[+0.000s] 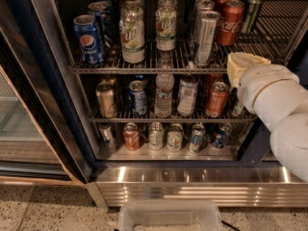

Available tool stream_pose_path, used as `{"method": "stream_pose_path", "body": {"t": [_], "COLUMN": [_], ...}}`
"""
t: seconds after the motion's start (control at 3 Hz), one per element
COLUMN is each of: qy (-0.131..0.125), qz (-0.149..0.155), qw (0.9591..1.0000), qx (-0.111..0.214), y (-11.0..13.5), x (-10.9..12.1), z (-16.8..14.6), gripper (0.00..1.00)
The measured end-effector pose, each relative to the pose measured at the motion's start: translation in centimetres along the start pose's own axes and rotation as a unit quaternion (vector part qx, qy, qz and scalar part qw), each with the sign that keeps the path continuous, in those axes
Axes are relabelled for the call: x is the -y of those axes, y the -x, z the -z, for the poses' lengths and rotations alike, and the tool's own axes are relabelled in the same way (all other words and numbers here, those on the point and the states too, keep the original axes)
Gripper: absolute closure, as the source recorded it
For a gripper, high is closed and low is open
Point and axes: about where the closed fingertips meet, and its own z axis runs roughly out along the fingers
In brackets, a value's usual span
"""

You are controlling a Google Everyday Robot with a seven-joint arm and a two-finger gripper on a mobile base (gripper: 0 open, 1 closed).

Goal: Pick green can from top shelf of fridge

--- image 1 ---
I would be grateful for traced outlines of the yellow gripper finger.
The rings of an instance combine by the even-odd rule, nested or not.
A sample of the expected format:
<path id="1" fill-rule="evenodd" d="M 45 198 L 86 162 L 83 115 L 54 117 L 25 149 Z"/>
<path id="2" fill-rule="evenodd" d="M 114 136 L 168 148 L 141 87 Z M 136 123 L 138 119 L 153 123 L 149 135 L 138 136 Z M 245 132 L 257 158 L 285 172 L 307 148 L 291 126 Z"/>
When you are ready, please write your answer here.
<path id="1" fill-rule="evenodd" d="M 227 75 L 233 88 L 237 88 L 243 73 L 250 67 L 270 64 L 270 60 L 245 52 L 232 52 L 227 57 Z"/>

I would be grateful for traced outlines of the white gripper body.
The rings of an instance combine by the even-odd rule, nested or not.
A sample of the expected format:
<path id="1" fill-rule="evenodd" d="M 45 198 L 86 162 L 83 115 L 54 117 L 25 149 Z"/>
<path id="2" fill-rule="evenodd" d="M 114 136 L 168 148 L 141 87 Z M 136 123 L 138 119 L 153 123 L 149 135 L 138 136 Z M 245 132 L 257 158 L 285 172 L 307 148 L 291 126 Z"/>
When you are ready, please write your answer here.
<path id="1" fill-rule="evenodd" d="M 261 64 L 249 67 L 240 78 L 238 98 L 246 109 L 254 114 L 253 107 L 257 96 L 269 85 L 282 80 L 299 83 L 299 78 L 284 65 Z"/>

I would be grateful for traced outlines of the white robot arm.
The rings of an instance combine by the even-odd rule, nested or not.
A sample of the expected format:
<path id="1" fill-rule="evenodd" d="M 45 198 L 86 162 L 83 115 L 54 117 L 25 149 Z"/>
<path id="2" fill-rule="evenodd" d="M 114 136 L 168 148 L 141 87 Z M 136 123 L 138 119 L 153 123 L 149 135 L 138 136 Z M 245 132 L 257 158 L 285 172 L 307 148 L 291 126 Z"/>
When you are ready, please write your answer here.
<path id="1" fill-rule="evenodd" d="M 270 131 L 278 162 L 308 182 L 308 90 L 286 66 L 244 52 L 227 57 L 227 75 L 244 107 Z"/>

